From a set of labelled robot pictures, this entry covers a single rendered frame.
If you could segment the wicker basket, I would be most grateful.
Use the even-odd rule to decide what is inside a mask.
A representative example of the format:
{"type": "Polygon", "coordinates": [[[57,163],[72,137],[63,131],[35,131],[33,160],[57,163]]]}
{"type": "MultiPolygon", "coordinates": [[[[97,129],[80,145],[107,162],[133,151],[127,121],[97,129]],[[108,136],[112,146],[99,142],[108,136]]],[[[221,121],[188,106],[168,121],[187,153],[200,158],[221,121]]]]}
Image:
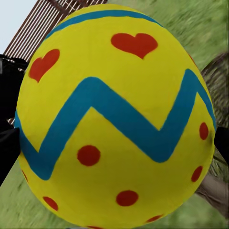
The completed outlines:
{"type": "MultiPolygon", "coordinates": [[[[217,55],[205,69],[200,71],[201,76],[206,78],[216,68],[206,80],[206,84],[215,108],[214,115],[218,127],[227,127],[229,123],[229,68],[222,69],[226,65],[229,65],[229,49],[217,55]],[[213,88],[215,85],[217,86],[213,88]]],[[[229,165],[216,155],[213,156],[213,160],[229,170],[229,165]]],[[[229,176],[223,167],[219,167],[219,171],[222,177],[215,167],[210,167],[195,193],[207,200],[225,219],[229,219],[229,176]]]]}

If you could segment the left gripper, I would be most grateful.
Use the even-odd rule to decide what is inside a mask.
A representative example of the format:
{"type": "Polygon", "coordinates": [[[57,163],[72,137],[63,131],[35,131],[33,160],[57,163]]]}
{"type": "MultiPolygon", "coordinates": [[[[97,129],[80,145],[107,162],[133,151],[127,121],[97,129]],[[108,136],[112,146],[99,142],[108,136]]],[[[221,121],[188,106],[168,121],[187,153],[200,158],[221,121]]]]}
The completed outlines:
{"type": "Polygon", "coordinates": [[[23,76],[13,66],[10,75],[0,73],[0,108],[7,106],[11,100],[18,100],[23,76]]]}

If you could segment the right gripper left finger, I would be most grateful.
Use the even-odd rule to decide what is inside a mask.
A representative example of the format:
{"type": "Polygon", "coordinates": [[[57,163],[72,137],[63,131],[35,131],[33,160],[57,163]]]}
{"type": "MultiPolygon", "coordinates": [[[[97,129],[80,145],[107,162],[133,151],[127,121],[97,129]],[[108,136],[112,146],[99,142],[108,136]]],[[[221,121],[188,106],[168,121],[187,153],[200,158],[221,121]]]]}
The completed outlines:
{"type": "Polygon", "coordinates": [[[21,153],[19,133],[19,127],[0,133],[0,186],[21,153]]]}

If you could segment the easter egg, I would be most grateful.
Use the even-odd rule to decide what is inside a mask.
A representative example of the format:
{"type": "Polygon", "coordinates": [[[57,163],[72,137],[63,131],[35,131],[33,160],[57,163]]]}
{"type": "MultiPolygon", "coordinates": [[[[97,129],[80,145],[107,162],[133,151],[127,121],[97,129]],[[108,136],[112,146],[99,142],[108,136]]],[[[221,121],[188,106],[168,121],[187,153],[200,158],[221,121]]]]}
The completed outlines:
{"type": "Polygon", "coordinates": [[[25,70],[14,128],[21,171],[53,214],[132,229],[179,208],[212,167],[205,78],[161,24],[128,6],[76,10],[25,70]]]}

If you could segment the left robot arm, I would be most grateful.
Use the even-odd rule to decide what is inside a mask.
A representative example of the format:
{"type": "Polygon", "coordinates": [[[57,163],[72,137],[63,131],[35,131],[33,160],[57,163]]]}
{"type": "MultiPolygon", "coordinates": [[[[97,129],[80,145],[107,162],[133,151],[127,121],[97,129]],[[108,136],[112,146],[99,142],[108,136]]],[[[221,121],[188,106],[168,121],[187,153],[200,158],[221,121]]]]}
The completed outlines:
{"type": "Polygon", "coordinates": [[[8,120],[15,117],[19,90],[23,76],[13,66],[10,75],[2,73],[2,59],[0,59],[0,133],[14,129],[8,120]]]}

